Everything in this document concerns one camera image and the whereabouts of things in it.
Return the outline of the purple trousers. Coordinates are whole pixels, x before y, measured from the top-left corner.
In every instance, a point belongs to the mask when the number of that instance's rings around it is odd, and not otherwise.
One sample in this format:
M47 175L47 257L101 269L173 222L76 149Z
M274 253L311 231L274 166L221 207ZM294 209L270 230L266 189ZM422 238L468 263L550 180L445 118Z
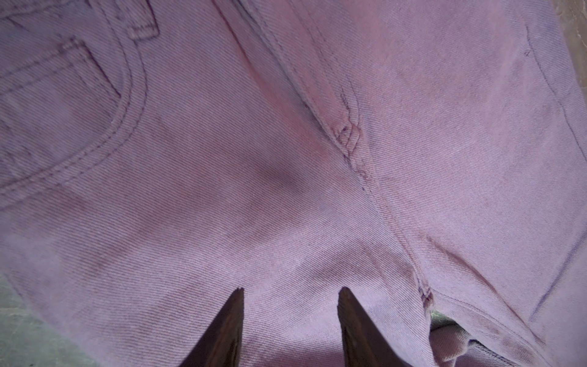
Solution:
M586 364L586 106L549 1L4 1L1 272L104 366Z

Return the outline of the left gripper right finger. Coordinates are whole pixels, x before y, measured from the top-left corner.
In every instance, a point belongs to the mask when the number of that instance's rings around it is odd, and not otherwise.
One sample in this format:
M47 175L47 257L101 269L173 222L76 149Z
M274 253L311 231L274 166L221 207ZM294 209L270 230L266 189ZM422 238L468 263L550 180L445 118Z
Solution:
M339 291L337 314L345 367L404 366L348 287Z

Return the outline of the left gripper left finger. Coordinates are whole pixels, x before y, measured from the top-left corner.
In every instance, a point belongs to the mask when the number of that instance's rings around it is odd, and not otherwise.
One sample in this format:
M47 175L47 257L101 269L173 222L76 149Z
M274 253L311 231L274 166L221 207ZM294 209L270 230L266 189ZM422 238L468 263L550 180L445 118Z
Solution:
M237 367L242 350L245 290L231 293L179 367Z

